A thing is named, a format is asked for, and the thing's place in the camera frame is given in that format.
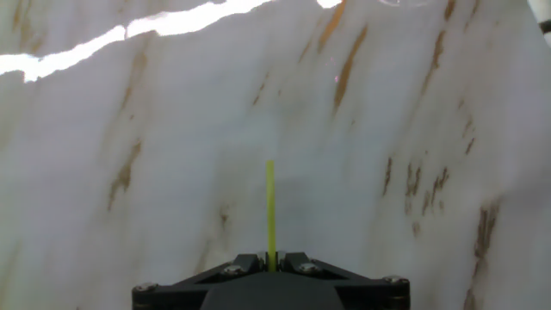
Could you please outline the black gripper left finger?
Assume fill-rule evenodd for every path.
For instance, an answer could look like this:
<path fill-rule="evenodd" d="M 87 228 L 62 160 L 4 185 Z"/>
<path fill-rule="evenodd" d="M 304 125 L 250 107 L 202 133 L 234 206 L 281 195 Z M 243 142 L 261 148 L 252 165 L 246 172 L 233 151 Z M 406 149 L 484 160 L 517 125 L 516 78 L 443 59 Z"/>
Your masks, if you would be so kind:
<path fill-rule="evenodd" d="M 222 284 L 267 270 L 267 253 L 238 254 L 232 261 L 171 285 L 145 282 L 132 288 L 133 310 L 200 310 L 207 293 Z"/>

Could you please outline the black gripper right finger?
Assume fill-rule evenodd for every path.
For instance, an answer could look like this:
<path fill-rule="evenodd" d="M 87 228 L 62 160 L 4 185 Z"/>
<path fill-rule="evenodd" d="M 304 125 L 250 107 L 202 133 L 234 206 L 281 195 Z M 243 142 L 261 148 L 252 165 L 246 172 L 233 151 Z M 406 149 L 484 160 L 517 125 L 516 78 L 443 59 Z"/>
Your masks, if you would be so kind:
<path fill-rule="evenodd" d="M 402 276 L 371 279 L 311 258 L 304 252 L 284 251 L 277 253 L 277 270 L 308 280 L 316 297 L 338 301 L 339 309 L 410 309 L 410 281 Z"/>

